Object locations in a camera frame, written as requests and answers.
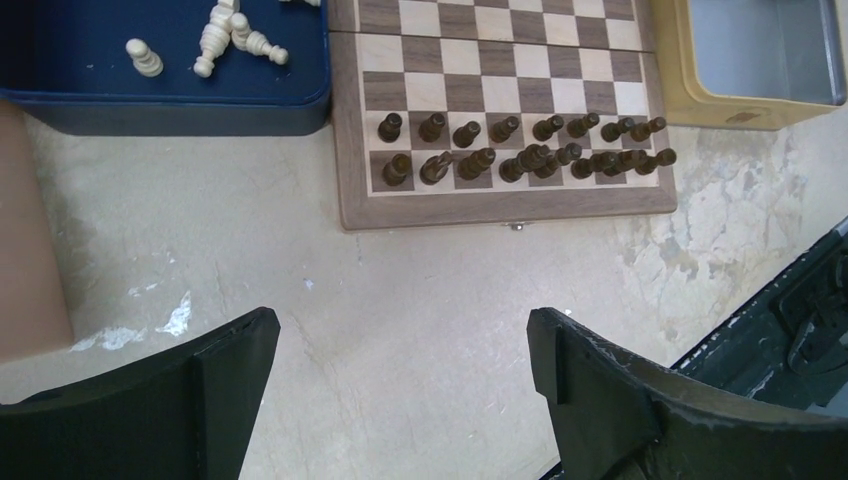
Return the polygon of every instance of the chess piece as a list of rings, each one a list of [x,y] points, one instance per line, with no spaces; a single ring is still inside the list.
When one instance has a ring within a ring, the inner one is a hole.
[[[426,185],[435,185],[448,174],[448,167],[450,167],[452,161],[453,157],[451,157],[450,152],[431,157],[421,167],[421,181]]]
[[[412,159],[409,155],[398,153],[383,167],[383,180],[386,185],[396,187],[412,174]]]
[[[640,123],[630,130],[630,138],[637,142],[644,142],[651,137],[652,133],[657,133],[666,127],[666,121],[663,117],[657,117],[650,122]]]
[[[559,115],[554,115],[547,120],[542,120],[533,125],[533,136],[540,142],[546,142],[565,126],[565,120]]]
[[[551,149],[546,145],[530,145],[518,156],[501,163],[499,173],[507,183],[517,182],[522,175],[542,168],[547,163]]]
[[[397,113],[386,115],[385,120],[380,122],[377,127],[377,135],[386,143],[392,143],[400,136],[400,127],[403,126],[403,119]]]
[[[572,138],[580,138],[589,132],[589,129],[601,123],[597,113],[587,113],[582,118],[575,118],[568,122],[566,131]]]
[[[480,135],[480,124],[477,122],[468,122],[453,132],[453,143],[459,148],[468,148],[474,143],[477,135]]]
[[[442,136],[442,129],[445,128],[446,123],[444,115],[434,113],[421,122],[421,126],[418,127],[418,136],[427,143],[433,143]]]
[[[477,150],[459,161],[457,173],[463,180],[474,180],[495,163],[495,151],[491,148]]]
[[[509,136],[512,135],[513,132],[518,130],[519,124],[518,117],[506,117],[500,122],[492,125],[492,131],[490,132],[489,137],[495,143],[503,143],[509,139]]]
[[[133,67],[138,70],[138,73],[145,77],[155,77],[162,73],[165,68],[162,59],[150,50],[150,47],[144,41],[133,38],[127,42],[126,48],[127,53],[132,58]]]
[[[608,123],[601,128],[601,138],[605,142],[614,142],[625,133],[633,130],[636,126],[636,121],[630,117],[624,117],[615,123]]]

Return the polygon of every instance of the white paint stain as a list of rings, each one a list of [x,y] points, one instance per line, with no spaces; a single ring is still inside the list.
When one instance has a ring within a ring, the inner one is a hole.
[[[187,291],[180,300],[180,306],[171,312],[171,318],[164,327],[156,329],[159,333],[170,333],[179,337],[188,331],[188,322],[191,320],[191,290]]]

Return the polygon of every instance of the pawn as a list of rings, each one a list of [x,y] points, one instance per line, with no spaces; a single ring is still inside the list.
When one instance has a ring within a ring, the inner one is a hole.
[[[446,123],[444,115],[434,113],[421,122],[421,126],[418,127],[418,136],[427,143],[433,143],[442,136],[442,129],[445,128]]]
[[[383,167],[383,180],[386,185],[396,187],[412,174],[412,159],[409,155],[398,153]]]
[[[400,137],[400,127],[403,126],[403,119],[397,113],[386,115],[385,120],[380,122],[377,127],[377,135],[380,140],[386,143],[392,143]]]
[[[625,133],[633,130],[636,126],[636,121],[630,117],[624,117],[615,123],[608,123],[601,128],[601,138],[605,142],[612,143]]]
[[[651,137],[652,133],[657,133],[666,127],[666,121],[663,117],[657,117],[650,122],[640,123],[630,130],[630,138],[637,142],[644,142]]]
[[[601,123],[601,117],[597,113],[587,113],[582,118],[575,118],[568,122],[566,131],[572,138],[580,138],[586,135],[590,128],[597,126],[599,123]]]
[[[480,124],[477,122],[468,122],[453,132],[453,143],[459,148],[468,148],[474,143],[477,135],[480,135]]]
[[[564,126],[565,120],[559,115],[554,115],[533,125],[533,136],[540,142],[546,142],[554,136],[554,133],[562,130]]]
[[[144,41],[137,38],[127,42],[127,53],[133,60],[133,67],[145,77],[155,77],[162,73],[165,66],[162,59],[150,50]]]
[[[474,180],[495,163],[495,151],[491,148],[477,150],[460,160],[457,173],[463,180]]]

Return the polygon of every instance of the dark square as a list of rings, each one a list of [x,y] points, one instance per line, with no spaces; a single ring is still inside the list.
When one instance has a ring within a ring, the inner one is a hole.
[[[360,30],[400,35],[400,5],[385,0],[359,0]]]
[[[583,78],[580,50],[571,47],[548,47],[552,78]]]
[[[471,5],[440,3],[439,24],[444,38],[477,39],[477,19]]]
[[[442,73],[442,47],[438,38],[401,37],[405,72]]]
[[[577,41],[584,48],[609,49],[607,22],[603,18],[577,17]]]
[[[430,115],[436,112],[409,112],[409,136],[410,140],[412,140],[412,149],[413,150],[450,150],[450,136],[451,136],[451,128],[450,128],[450,120],[445,112],[440,112],[445,116],[445,128],[442,129],[442,134],[439,138],[433,143],[427,143],[424,140],[421,140],[421,136],[418,135],[418,129],[421,127],[421,123],[430,117]]]
[[[583,82],[586,109],[598,115],[615,115],[615,85],[612,82]]]
[[[512,10],[512,36],[516,43],[547,43],[545,18],[541,12]]]
[[[362,74],[366,110],[406,110],[406,82],[402,73]]]
[[[524,113],[553,113],[554,95],[548,78],[519,78],[518,98]]]
[[[479,48],[480,72],[483,75],[515,76],[515,53],[511,43],[481,41]]]
[[[396,187],[390,187],[386,185],[386,181],[383,180],[383,168],[385,168],[386,164],[389,163],[392,158],[398,153],[403,153],[404,155],[410,155],[411,152],[371,152],[371,191],[373,192],[411,192],[415,190],[415,185],[413,184],[412,177],[415,175],[415,170],[413,169],[412,175],[406,177],[406,179],[400,185]]]
[[[445,93],[451,112],[482,112],[486,109],[480,75],[445,75]]]
[[[612,78],[616,82],[641,82],[642,62],[636,52],[610,52],[612,60]]]

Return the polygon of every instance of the chessboard border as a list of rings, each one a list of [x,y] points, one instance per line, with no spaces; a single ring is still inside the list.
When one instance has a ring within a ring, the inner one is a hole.
[[[657,169],[657,187],[464,193],[368,195],[365,136],[354,33],[331,33],[333,128],[341,223],[345,230],[373,230],[473,223],[513,223],[576,217],[671,213],[677,209],[672,167]],[[656,57],[641,53],[649,111],[665,111]],[[668,145],[668,131],[656,144]]]

